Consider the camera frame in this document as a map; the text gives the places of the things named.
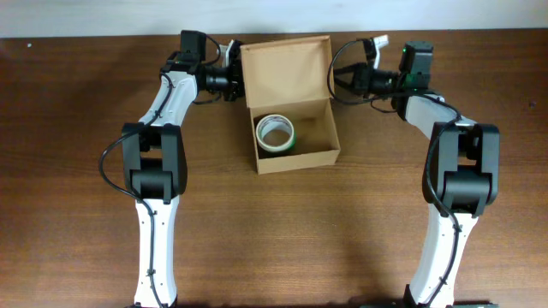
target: cardboard box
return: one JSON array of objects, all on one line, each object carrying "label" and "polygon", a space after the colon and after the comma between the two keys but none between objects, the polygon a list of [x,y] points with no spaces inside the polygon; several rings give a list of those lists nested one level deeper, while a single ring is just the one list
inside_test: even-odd
[{"label": "cardboard box", "polygon": [[[326,85],[330,37],[245,44],[241,60],[257,172],[334,164],[341,146]],[[272,157],[257,145],[255,125],[270,114],[286,116],[295,127],[295,146],[286,156]]]}]

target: white robotic arm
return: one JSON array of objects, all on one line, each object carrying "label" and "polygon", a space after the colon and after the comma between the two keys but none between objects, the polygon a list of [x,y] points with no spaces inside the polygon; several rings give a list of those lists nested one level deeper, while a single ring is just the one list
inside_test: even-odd
[{"label": "white robotic arm", "polygon": [[[334,81],[341,88],[359,95],[360,100],[341,99],[341,104],[365,104],[376,99],[392,99],[394,110],[431,140],[423,174],[423,195],[429,210],[429,223],[419,268],[407,285],[403,307],[445,308],[454,303],[454,284],[464,246],[486,205],[497,196],[499,134],[496,127],[478,124],[444,102],[429,89],[432,44],[407,42],[403,48],[400,72],[378,69],[379,49],[388,44],[386,36],[357,39],[346,43],[334,61],[348,46],[362,42],[367,62],[333,69]],[[350,82],[337,78],[352,73]],[[476,161],[460,165],[459,156]],[[366,305],[362,308],[373,308]],[[497,307],[477,305],[466,307]]]},{"label": "white robotic arm", "polygon": [[[430,94],[431,98],[444,101],[440,96]],[[423,97],[411,97],[408,100],[406,108],[406,121],[417,127],[428,139],[432,136],[432,129],[436,122],[449,122],[456,118],[456,112],[447,107],[435,104],[433,101]],[[461,127],[472,127],[475,121],[465,118],[456,123]],[[425,244],[420,258],[419,268],[417,269],[413,280],[409,285],[409,290],[416,303],[427,303],[434,290],[440,283],[440,278],[444,276],[448,267],[448,260],[453,251],[453,237],[455,229],[449,216],[443,217],[434,204],[428,205],[428,229],[426,231]],[[478,217],[473,217],[470,213],[455,213],[461,232],[458,234],[458,247],[455,256],[455,262],[449,273],[445,284],[431,303],[432,308],[445,308],[447,305],[453,305],[455,301],[455,278],[461,262],[462,252],[466,241],[478,221]]]},{"label": "white robotic arm", "polygon": [[[123,146],[127,190],[115,188],[135,198],[140,223],[139,280],[131,307],[176,305],[173,236],[180,195],[187,183],[181,126],[188,108],[197,103],[199,90],[223,92],[229,101],[244,94],[241,63],[236,59],[241,42],[232,41],[225,49],[228,59],[221,68],[214,68],[201,64],[206,37],[181,32],[181,51],[174,52],[161,69],[160,89],[151,108],[139,123],[125,124],[122,137],[113,144]],[[141,152],[153,149],[160,150],[162,157],[141,157]]]}]

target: white wall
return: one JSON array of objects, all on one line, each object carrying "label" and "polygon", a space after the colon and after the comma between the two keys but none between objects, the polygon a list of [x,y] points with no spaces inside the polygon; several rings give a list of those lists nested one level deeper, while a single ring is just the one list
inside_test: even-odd
[{"label": "white wall", "polygon": [[547,0],[0,0],[0,37],[548,27]]}]

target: cable clip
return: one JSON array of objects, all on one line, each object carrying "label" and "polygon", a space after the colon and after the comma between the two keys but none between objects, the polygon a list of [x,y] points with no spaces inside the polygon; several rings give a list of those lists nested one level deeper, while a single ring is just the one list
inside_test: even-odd
[{"label": "cable clip", "polygon": [[447,286],[447,281],[443,277],[439,277],[439,280],[442,282],[442,284]]},{"label": "cable clip", "polygon": [[454,223],[453,223],[453,229],[454,229],[454,230],[455,230],[455,232],[457,232],[457,233],[460,233],[460,232],[462,232],[462,228],[461,228],[461,226],[457,226],[457,225],[455,225]]}]

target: box flap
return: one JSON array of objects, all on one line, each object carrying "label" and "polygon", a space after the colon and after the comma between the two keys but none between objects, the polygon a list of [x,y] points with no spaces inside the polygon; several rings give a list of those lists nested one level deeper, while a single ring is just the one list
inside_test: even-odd
[{"label": "box flap", "polygon": [[245,44],[241,62],[247,107],[328,98],[329,35]]}]

